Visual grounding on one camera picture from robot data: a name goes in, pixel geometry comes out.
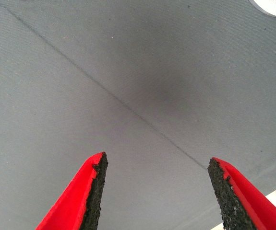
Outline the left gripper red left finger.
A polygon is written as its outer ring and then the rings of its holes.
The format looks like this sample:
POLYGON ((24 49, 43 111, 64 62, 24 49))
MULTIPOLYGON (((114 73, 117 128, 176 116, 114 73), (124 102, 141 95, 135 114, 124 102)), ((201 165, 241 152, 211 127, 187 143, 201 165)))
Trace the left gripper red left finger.
POLYGON ((88 158, 36 229, 96 230, 107 167, 105 152, 88 158))

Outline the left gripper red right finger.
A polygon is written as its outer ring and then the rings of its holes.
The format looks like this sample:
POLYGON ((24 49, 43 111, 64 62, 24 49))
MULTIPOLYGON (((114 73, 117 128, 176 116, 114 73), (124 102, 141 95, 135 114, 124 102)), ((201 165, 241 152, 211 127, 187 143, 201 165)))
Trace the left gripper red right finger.
POLYGON ((208 173, 225 230, 276 230, 276 190, 261 193, 237 168, 219 158, 208 173))

